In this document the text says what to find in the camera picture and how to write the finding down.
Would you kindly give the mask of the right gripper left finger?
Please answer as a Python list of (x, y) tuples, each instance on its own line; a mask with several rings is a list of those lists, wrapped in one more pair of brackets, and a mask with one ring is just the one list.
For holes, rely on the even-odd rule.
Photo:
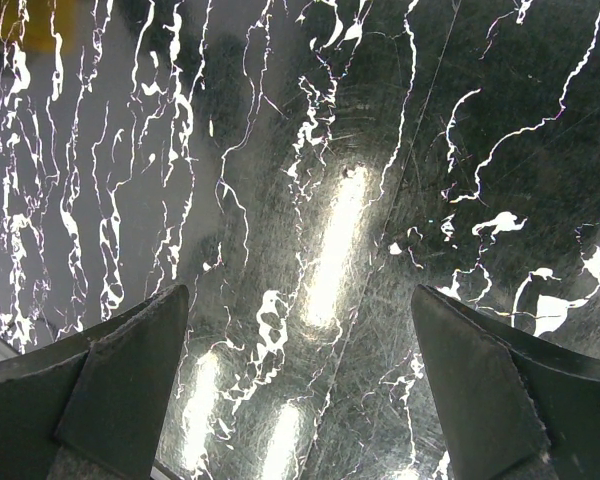
[(26, 354), (0, 355), (0, 479), (147, 479), (180, 363), (189, 291)]

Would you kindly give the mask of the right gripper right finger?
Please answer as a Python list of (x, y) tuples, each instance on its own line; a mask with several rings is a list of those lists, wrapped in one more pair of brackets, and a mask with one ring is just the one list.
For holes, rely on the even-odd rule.
[(419, 285), (411, 312), (458, 479), (600, 479), (600, 360)]

